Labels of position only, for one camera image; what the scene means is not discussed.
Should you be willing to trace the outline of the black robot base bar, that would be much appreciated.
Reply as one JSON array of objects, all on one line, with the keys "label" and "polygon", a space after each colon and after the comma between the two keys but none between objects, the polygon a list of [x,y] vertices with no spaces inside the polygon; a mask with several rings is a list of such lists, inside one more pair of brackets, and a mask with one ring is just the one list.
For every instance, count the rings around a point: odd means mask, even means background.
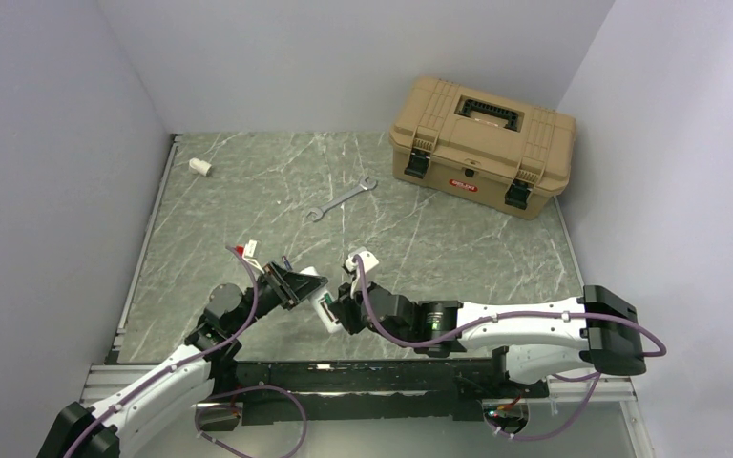
[{"label": "black robot base bar", "polygon": [[549,395],[544,381],[510,381],[497,358],[238,362],[237,375],[239,387],[207,400],[239,406],[246,426],[302,418],[478,421],[483,403]]}]

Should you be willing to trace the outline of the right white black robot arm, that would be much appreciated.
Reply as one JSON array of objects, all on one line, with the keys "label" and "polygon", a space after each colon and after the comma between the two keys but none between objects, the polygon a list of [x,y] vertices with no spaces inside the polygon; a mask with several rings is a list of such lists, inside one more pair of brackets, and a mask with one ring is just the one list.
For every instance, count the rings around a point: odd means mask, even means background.
[{"label": "right white black robot arm", "polygon": [[417,354],[447,358],[470,350],[501,350],[488,370],[493,392],[510,396],[549,375],[592,368],[612,376],[646,371],[647,353],[636,308],[600,285],[578,297],[538,304],[491,305],[457,300],[413,302],[371,283],[343,284],[324,294],[321,315],[334,329],[368,329]]}]

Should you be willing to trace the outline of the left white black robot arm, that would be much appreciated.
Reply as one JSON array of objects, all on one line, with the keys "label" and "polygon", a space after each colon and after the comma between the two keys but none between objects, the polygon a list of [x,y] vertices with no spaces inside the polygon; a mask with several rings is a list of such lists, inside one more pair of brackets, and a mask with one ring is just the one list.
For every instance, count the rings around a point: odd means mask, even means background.
[{"label": "left white black robot arm", "polygon": [[290,310],[328,283],[311,267],[294,272],[270,262],[260,274],[249,263],[243,267],[251,287],[217,286],[196,328],[165,361],[92,406],[79,402],[65,406],[54,419],[39,456],[129,454],[161,430],[170,415],[207,398],[228,398],[240,385],[236,360],[240,335],[270,311]]}]

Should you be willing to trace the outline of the white remote control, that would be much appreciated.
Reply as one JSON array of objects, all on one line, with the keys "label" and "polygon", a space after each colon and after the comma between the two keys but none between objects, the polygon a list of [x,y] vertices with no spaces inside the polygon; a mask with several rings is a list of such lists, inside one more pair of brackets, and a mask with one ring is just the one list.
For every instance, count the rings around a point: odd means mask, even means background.
[{"label": "white remote control", "polygon": [[308,298],[308,301],[329,334],[335,334],[344,329],[340,320],[330,309],[330,305],[333,304],[334,298],[326,283],[315,290]]}]

